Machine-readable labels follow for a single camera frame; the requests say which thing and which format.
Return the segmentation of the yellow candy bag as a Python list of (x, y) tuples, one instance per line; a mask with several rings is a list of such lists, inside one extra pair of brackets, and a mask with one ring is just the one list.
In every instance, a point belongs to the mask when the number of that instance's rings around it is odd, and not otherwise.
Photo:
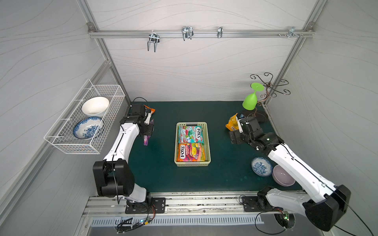
[(238, 117), (237, 117), (237, 113), (235, 115), (233, 115), (228, 123), (225, 125), (226, 128), (229, 130), (229, 131), (237, 131), (239, 130), (239, 125), (238, 125)]

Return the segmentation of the pink purple candy bag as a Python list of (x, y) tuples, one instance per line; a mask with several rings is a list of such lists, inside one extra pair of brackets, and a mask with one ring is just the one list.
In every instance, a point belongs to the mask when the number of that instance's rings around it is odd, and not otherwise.
[[(150, 121), (150, 125), (154, 126), (154, 120)], [(144, 146), (148, 146), (150, 137), (151, 137), (151, 135), (144, 135), (143, 136)]]

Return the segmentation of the teal Fox's mint bag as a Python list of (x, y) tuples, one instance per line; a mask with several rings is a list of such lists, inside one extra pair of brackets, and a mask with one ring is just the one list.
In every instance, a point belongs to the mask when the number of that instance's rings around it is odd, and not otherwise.
[(204, 143), (203, 130), (200, 126), (181, 125), (178, 128), (178, 142), (181, 144)]

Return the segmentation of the pale green plastic basket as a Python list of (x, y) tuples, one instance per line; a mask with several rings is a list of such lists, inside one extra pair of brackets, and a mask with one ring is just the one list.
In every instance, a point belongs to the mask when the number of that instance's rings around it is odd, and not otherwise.
[(211, 163), (207, 123), (177, 123), (174, 162), (178, 167), (205, 167)]

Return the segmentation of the orange pink Fox's fruits bag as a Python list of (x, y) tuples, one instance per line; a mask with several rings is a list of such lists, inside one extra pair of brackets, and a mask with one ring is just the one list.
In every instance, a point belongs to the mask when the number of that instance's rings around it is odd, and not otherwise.
[(177, 162), (203, 162), (206, 160), (201, 143), (178, 144)]

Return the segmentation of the orange candy bag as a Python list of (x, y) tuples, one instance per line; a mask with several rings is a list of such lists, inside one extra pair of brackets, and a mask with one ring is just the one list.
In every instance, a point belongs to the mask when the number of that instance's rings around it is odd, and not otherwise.
[(147, 116), (148, 114), (153, 115), (154, 112), (156, 111), (155, 109), (150, 108), (150, 107), (148, 107), (147, 105), (144, 105), (144, 107), (145, 107), (145, 116)]

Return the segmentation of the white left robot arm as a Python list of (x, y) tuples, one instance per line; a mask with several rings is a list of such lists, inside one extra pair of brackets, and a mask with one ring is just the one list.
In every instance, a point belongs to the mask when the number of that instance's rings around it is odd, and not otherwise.
[(129, 167), (129, 157), (139, 135), (152, 135), (152, 114), (153, 111), (148, 106), (136, 104), (132, 106), (131, 114), (121, 119), (118, 135), (109, 153), (93, 165), (95, 185), (100, 197), (124, 197), (133, 203), (148, 201), (147, 189), (135, 182)]

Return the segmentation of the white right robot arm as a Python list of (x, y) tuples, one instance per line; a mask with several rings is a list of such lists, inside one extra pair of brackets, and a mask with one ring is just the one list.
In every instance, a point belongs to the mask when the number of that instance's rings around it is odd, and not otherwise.
[(330, 231), (347, 212), (351, 191), (344, 185), (336, 186), (322, 177), (275, 133), (264, 133), (255, 117), (238, 119), (237, 124), (238, 130), (229, 133), (233, 144), (247, 143), (262, 152), (282, 167), (304, 190), (302, 194), (294, 194), (265, 187), (258, 192), (257, 206), (263, 211), (280, 207), (302, 214), (318, 229)]

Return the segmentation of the lilac bowl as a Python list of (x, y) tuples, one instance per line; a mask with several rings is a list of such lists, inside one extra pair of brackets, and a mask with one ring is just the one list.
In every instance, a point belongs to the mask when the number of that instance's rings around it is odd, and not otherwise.
[(277, 184), (283, 187), (290, 187), (296, 183), (296, 180), (280, 165), (276, 165), (273, 168), (272, 178)]

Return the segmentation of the metal hook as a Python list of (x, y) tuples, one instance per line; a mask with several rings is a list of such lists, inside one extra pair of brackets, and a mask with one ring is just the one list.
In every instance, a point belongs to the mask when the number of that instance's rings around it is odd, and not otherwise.
[(295, 27), (291, 27), (287, 33), (285, 34), (277, 34), (277, 36), (279, 37), (285, 37), (287, 39), (289, 38), (301, 38), (304, 36), (304, 34), (302, 33), (297, 33), (296, 31), (296, 28)]
[(157, 50), (157, 45), (160, 42), (160, 36), (156, 33), (149, 34), (148, 42), (147, 42), (147, 50), (150, 51), (151, 47), (153, 46), (154, 52)]
[(223, 33), (223, 27), (218, 27), (217, 38), (222, 38), (222, 33)]
[(182, 31), (182, 37), (184, 41), (186, 41), (186, 39), (192, 40), (194, 36), (194, 30), (192, 27), (190, 26), (182, 27), (181, 31)]

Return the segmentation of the round floor port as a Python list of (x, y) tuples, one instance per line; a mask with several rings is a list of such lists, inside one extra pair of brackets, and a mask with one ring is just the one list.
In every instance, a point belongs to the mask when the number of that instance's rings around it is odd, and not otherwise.
[(285, 229), (292, 229), (295, 226), (295, 215), (292, 213), (274, 214), (274, 217), (277, 223)]

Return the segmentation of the white vent strip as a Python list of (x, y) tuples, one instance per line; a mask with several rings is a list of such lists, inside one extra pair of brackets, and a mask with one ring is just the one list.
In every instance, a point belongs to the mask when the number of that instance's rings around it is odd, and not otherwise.
[[(142, 216), (122, 217), (94, 217), (91, 227), (116, 227), (122, 221), (127, 226), (132, 226), (145, 218)], [(218, 225), (254, 225), (264, 224), (261, 216), (257, 214), (236, 214), (236, 215), (158, 215), (149, 223), (150, 226), (218, 226)]]

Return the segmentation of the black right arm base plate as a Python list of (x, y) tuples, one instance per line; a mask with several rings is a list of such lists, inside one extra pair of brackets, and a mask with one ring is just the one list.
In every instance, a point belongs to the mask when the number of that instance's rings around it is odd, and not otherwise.
[(260, 212), (265, 210), (265, 202), (258, 196), (241, 195), (239, 202), (243, 206), (244, 212)]

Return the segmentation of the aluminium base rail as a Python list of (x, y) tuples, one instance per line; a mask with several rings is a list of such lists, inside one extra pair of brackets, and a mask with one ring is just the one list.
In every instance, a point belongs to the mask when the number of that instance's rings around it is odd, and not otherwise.
[[(241, 205), (243, 196), (256, 196), (256, 191), (153, 192), (152, 197), (166, 198), (162, 216), (246, 214)], [(126, 216), (127, 201), (115, 198), (90, 197), (83, 217)]]

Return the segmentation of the aluminium top rail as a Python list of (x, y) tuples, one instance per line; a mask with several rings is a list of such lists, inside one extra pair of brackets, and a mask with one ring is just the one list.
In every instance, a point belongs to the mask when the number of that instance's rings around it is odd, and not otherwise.
[[(285, 34), (289, 29), (284, 30), (227, 30), (223, 29), (222, 38), (285, 38), (279, 37), (277, 34)], [(303, 37), (313, 37), (316, 32), (312, 30), (295, 30), (297, 33), (304, 34)], [(101, 38), (101, 39), (148, 39), (149, 34), (156, 33), (160, 36), (160, 39), (174, 39), (182, 37), (181, 30), (99, 30), (94, 32), (89, 32), (90, 38)], [(217, 39), (217, 29), (211, 30), (198, 30), (194, 29), (195, 38), (215, 38)]]

